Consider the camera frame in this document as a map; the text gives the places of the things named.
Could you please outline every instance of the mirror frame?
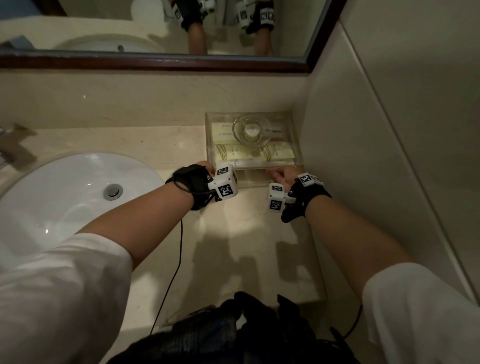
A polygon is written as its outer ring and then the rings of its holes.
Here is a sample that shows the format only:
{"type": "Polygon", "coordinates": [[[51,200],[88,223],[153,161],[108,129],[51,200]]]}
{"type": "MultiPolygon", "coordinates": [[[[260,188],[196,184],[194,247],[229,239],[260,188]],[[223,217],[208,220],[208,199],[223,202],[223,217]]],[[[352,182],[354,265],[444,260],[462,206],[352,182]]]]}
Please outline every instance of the mirror frame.
{"type": "Polygon", "coordinates": [[[310,73],[332,33],[347,0],[327,0],[310,44],[302,57],[192,56],[188,54],[0,50],[0,68],[310,73]]]}

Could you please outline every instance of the marble countertop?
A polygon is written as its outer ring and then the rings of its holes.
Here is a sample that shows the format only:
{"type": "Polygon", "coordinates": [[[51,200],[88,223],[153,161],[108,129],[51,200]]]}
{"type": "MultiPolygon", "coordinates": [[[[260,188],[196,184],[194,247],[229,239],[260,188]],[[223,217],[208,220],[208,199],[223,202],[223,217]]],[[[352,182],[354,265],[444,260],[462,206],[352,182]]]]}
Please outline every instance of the marble countertop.
{"type": "MultiPolygon", "coordinates": [[[[204,126],[43,129],[18,132],[15,143],[10,147],[17,156],[16,169],[0,170],[0,189],[34,166],[73,153],[128,155],[164,180],[175,169],[206,158],[204,126]]],[[[158,323],[220,304],[239,290],[271,306],[277,294],[296,303],[326,299],[306,221],[282,223],[278,214],[266,211],[266,195],[267,187],[240,189],[235,198],[187,214],[182,264],[158,323]]],[[[134,271],[119,336],[123,344],[112,350],[148,334],[177,267],[179,241],[180,225],[134,271]]]]}

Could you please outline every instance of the white sleeve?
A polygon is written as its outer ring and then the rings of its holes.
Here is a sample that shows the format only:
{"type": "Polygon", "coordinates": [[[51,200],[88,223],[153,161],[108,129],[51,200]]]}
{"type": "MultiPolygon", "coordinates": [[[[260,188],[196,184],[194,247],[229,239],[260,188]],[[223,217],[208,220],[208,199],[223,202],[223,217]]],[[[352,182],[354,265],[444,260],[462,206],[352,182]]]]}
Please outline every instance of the white sleeve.
{"type": "Polygon", "coordinates": [[[421,265],[377,273],[363,306],[389,364],[480,363],[480,308],[421,265]]]}
{"type": "Polygon", "coordinates": [[[77,234],[0,275],[0,357],[10,363],[98,363],[115,341],[132,259],[77,234]]]}

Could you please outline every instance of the sink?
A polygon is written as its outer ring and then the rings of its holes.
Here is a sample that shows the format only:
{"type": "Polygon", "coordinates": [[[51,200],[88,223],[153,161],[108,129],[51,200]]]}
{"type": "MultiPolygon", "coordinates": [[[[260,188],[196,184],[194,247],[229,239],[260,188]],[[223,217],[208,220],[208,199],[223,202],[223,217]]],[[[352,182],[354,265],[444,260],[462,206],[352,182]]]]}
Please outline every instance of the sink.
{"type": "Polygon", "coordinates": [[[32,171],[0,198],[0,271],[163,184],[144,163],[110,153],[76,154],[32,171]]]}
{"type": "Polygon", "coordinates": [[[165,50],[157,43],[137,36],[124,34],[81,36],[58,44],[54,49],[95,52],[165,53],[165,50]]]}

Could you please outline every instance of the sink drain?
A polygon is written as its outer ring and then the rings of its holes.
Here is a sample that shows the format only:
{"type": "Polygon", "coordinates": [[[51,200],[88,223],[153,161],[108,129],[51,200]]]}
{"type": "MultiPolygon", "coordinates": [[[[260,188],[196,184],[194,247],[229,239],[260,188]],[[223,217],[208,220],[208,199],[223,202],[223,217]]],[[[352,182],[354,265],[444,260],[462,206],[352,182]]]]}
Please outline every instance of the sink drain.
{"type": "Polygon", "coordinates": [[[103,198],[109,201],[116,200],[123,193],[123,188],[119,184],[109,184],[105,190],[103,190],[103,198]]]}

